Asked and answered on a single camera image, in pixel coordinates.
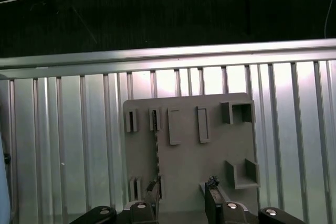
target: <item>gray plastic panel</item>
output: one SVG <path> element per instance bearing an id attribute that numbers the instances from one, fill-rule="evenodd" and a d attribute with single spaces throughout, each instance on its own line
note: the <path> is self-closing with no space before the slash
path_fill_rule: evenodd
<path id="1" fill-rule="evenodd" d="M 125 131 L 125 150 L 128 179 L 142 178 L 142 195 L 149 181 L 156 177 L 155 137 L 151 131 L 150 115 L 153 108 L 160 112 L 157 139 L 160 173 L 164 180 L 162 189 L 165 191 L 160 212 L 204 210 L 199 184 L 207 181 L 210 175 L 220 178 L 220 184 L 231 200 L 242 202 L 252 212 L 257 211 L 259 170 L 255 165 L 252 166 L 254 171 L 251 171 L 250 165 L 255 161 L 253 125 L 243 121 L 234 125 L 223 123 L 223 102 L 248 104 L 253 108 L 253 102 L 246 93 L 130 100 L 124 103 L 125 113 L 138 108 L 141 130 Z M 236 189 L 230 183 L 233 174 L 227 176 L 226 161 L 238 167 L 235 176 L 239 186 Z"/>

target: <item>corrugated metal wall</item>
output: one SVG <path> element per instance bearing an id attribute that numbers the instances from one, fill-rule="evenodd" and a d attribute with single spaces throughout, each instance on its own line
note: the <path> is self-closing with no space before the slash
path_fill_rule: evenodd
<path id="1" fill-rule="evenodd" d="M 336 223 L 336 61 L 134 71 L 0 82 L 16 223 L 68 223 L 127 198 L 127 99 L 247 92 L 260 206 Z"/>

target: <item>rectangular slot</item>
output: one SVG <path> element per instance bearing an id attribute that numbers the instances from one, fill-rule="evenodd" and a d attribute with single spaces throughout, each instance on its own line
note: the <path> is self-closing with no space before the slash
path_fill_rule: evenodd
<path id="1" fill-rule="evenodd" d="M 136 182 L 136 178 L 135 177 L 131 177 L 130 179 L 130 201 L 135 201 L 135 182 Z"/>
<path id="2" fill-rule="evenodd" d="M 150 130 L 154 131 L 154 128 L 156 130 L 161 129 L 161 114 L 160 114 L 160 108 L 151 108 L 149 109 L 149 120 L 150 120 Z"/>
<path id="3" fill-rule="evenodd" d="M 135 198 L 137 200 L 141 200 L 142 199 L 142 194 L 141 194 L 141 177 L 137 177 L 135 189 L 137 190 Z"/>
<path id="4" fill-rule="evenodd" d="M 198 116 L 198 131 L 200 142 L 208 143 L 210 142 L 208 109 L 205 107 L 198 106 L 197 116 Z"/>
<path id="5" fill-rule="evenodd" d="M 180 110 L 176 108 L 168 108 L 168 124 L 169 124 L 169 142 L 170 145 L 181 144 L 181 115 Z"/>
<path id="6" fill-rule="evenodd" d="M 126 131 L 127 132 L 138 131 L 136 109 L 126 111 Z"/>
<path id="7" fill-rule="evenodd" d="M 250 102 L 222 102 L 223 123 L 236 124 L 242 122 L 254 123 L 254 103 Z"/>

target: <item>vertical metal rib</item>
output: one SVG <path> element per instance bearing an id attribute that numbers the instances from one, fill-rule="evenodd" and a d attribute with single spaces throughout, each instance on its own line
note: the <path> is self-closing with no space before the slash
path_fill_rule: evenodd
<path id="1" fill-rule="evenodd" d="M 302 137 L 302 123 L 300 112 L 300 100 L 299 100 L 299 88 L 298 88 L 298 75 L 296 64 L 291 65 L 293 94 L 294 94 L 294 111 L 296 122 L 296 134 L 298 141 L 298 154 L 299 154 L 299 168 L 300 168 L 300 182 L 301 182 L 301 194 L 302 194 L 302 207 L 303 207 L 303 220 L 309 223 L 308 214 L 308 199 L 307 199 L 307 183 L 306 183 L 306 168 L 305 168 L 305 155 Z"/>
<path id="2" fill-rule="evenodd" d="M 190 68 L 188 68 L 188 90 L 189 90 L 189 95 L 193 95 L 192 77 L 191 77 Z"/>
<path id="3" fill-rule="evenodd" d="M 268 66 L 269 75 L 269 89 L 271 97 L 271 110 L 273 115 L 273 129 L 274 129 L 274 141 L 275 141 L 275 156 L 276 156 L 276 169 L 277 169 L 277 182 L 278 182 L 278 198 L 279 208 L 284 209 L 284 189 L 282 183 L 282 170 L 281 170 L 281 156 L 280 156 L 280 139 L 279 139 L 279 124 L 278 124 L 278 112 L 277 112 L 277 100 L 274 80 L 273 65 Z"/>
<path id="4" fill-rule="evenodd" d="M 271 205 L 270 200 L 270 185 L 269 185 L 269 167 L 268 167 L 268 152 L 267 152 L 267 139 L 266 139 L 266 129 L 265 129 L 265 109 L 264 109 L 264 94 L 263 94 L 263 85 L 260 73 L 260 65 L 258 65 L 258 84 L 259 84 L 259 97 L 260 97 L 260 114 L 261 114 L 261 130 L 262 130 L 262 139 L 263 139 L 263 146 L 264 146 L 264 162 L 266 167 L 266 192 L 267 192 L 267 205 Z"/>
<path id="5" fill-rule="evenodd" d="M 80 105 L 81 105 L 81 116 L 82 116 L 82 134 L 83 134 L 83 157 L 84 157 L 84 177 L 85 177 L 85 201 L 86 201 L 86 211 L 90 211 L 92 208 L 91 202 L 91 191 L 90 191 L 90 154 L 88 146 L 88 122 L 87 122 L 87 103 L 86 103 L 86 87 L 85 87 L 85 77 L 81 76 L 79 78 L 80 85 Z"/>
<path id="6" fill-rule="evenodd" d="M 9 97 L 10 97 L 10 134 L 12 136 L 12 144 L 11 144 L 11 154 L 12 154 L 12 160 L 11 160 L 11 178 L 12 178 L 12 213 L 14 214 L 12 216 L 13 218 L 13 224 L 18 224 L 18 216 L 19 216 L 19 209 L 18 209 L 18 181 L 17 181 L 17 152 L 16 152 L 16 123 L 15 123 L 15 94 L 14 94 L 14 81 L 9 82 Z"/>
<path id="7" fill-rule="evenodd" d="M 180 97 L 181 96 L 181 78 L 180 78 L 180 71 L 174 70 L 175 73 L 175 96 Z"/>
<path id="8" fill-rule="evenodd" d="M 123 103 L 127 100 L 128 97 L 128 87 L 126 87 L 127 82 L 125 81 L 124 73 L 119 73 L 114 77 L 114 95 L 115 95 L 115 114 L 117 122 L 119 122 L 119 128 L 115 131 L 120 134 L 120 151 L 121 155 L 121 166 L 122 166 L 122 196 L 123 203 L 126 203 L 129 200 L 128 195 L 128 178 L 127 178 L 127 167 L 126 167 L 126 155 L 125 155 L 125 131 L 124 131 L 124 115 L 123 115 Z M 122 210 L 123 204 L 119 206 L 120 211 Z"/>
<path id="9" fill-rule="evenodd" d="M 134 95 L 133 95 L 133 76 L 132 73 L 127 73 L 127 94 L 128 94 L 128 99 L 133 100 Z"/>
<path id="10" fill-rule="evenodd" d="M 246 93 L 252 97 L 250 66 L 245 66 Z"/>
<path id="11" fill-rule="evenodd" d="M 41 181 L 41 153 L 39 139 L 39 120 L 38 120 L 38 104 L 37 104 L 37 80 L 33 80 L 33 105 L 34 105 L 34 131 L 35 131 L 35 167 L 36 167 L 36 184 L 37 184 L 37 216 L 38 223 L 43 224 L 43 208 L 42 205 L 42 181 Z"/>
<path id="12" fill-rule="evenodd" d="M 158 85 L 157 85 L 157 80 L 156 80 L 156 72 L 152 71 L 151 72 L 151 90 L 152 90 L 152 98 L 158 98 Z"/>
<path id="13" fill-rule="evenodd" d="M 112 133 L 111 133 L 111 109 L 110 109 L 110 85 L 109 77 L 107 75 L 103 76 L 103 86 L 104 86 L 104 106 L 105 106 L 105 127 L 106 127 L 106 147 L 107 147 L 107 162 L 108 162 L 108 173 L 109 173 L 109 192 L 110 192 L 110 206 L 114 205 L 115 199 L 112 193 L 115 190 L 115 185 L 113 181 L 113 162 L 112 162 Z"/>
<path id="14" fill-rule="evenodd" d="M 59 161 L 60 177 L 61 177 L 61 203 L 62 203 L 62 220 L 63 224 L 68 224 L 68 204 L 67 204 L 67 189 L 66 189 L 66 171 L 65 171 L 65 152 L 64 152 L 64 129 L 63 129 L 63 107 L 62 107 L 62 82 L 60 78 L 56 79 L 57 92 L 57 114 L 58 114 L 58 136 L 59 136 Z"/>
<path id="15" fill-rule="evenodd" d="M 322 154 L 322 167 L 323 167 L 323 179 L 325 188 L 325 203 L 327 207 L 327 218 L 328 224 L 333 224 L 333 214 L 332 214 L 332 201 L 330 195 L 330 175 L 329 175 L 329 165 L 328 165 L 328 152 L 327 152 L 327 140 L 326 140 L 326 129 L 324 121 L 323 112 L 323 98 L 322 98 L 322 87 L 321 87 L 321 72 L 318 62 L 314 62 L 314 74 L 315 74 L 315 85 L 316 85 L 316 95 L 317 95 L 317 109 L 319 117 L 319 128 L 320 128 L 320 138 L 321 138 L 321 154 Z"/>
<path id="16" fill-rule="evenodd" d="M 199 77 L 200 77 L 200 85 L 199 85 L 199 94 L 204 95 L 204 76 L 203 76 L 203 68 L 198 69 Z"/>
<path id="17" fill-rule="evenodd" d="M 223 93 L 227 94 L 229 92 L 229 90 L 228 90 L 228 83 L 227 83 L 226 67 L 222 68 L 222 75 L 223 75 Z"/>
<path id="18" fill-rule="evenodd" d="M 271 206 L 269 196 L 269 175 L 268 175 L 268 159 L 266 149 L 266 138 L 264 131 L 264 101 L 263 101 L 263 89 L 260 76 L 259 65 L 251 65 L 251 96 L 254 100 L 256 122 L 255 129 L 255 153 L 257 155 L 257 163 L 260 168 L 260 188 L 258 189 L 259 196 L 259 208 Z"/>

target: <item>black plastic part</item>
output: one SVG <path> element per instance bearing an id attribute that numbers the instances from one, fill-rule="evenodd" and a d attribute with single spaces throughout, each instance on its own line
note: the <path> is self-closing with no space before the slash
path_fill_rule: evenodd
<path id="1" fill-rule="evenodd" d="M 95 207 L 86 214 L 80 216 L 71 224 L 94 224 L 94 223 L 113 223 L 116 220 L 117 212 L 114 208 L 107 206 Z"/>
<path id="2" fill-rule="evenodd" d="M 156 224 L 152 206 L 147 202 L 138 202 L 131 206 L 132 224 Z"/>
<path id="3" fill-rule="evenodd" d="M 205 183 L 204 209 L 209 224 L 223 223 L 224 221 L 223 203 L 224 200 L 221 194 L 219 193 L 217 187 L 210 189 L 207 183 Z"/>
<path id="4" fill-rule="evenodd" d="M 272 216 L 268 214 L 267 210 L 275 211 L 276 215 Z M 259 211 L 259 221 L 261 224 L 305 224 L 302 220 L 274 207 L 261 209 Z"/>
<path id="5" fill-rule="evenodd" d="M 244 211 L 241 205 L 234 202 L 226 202 L 217 187 L 209 187 L 205 184 L 204 192 L 205 213 L 209 224 L 259 224 L 258 217 L 249 211 Z M 234 203 L 236 208 L 228 207 Z"/>
<path id="6" fill-rule="evenodd" d="M 5 164 L 9 165 L 11 163 L 11 160 L 12 160 L 11 155 L 9 153 L 5 153 L 4 158 L 5 158 Z"/>

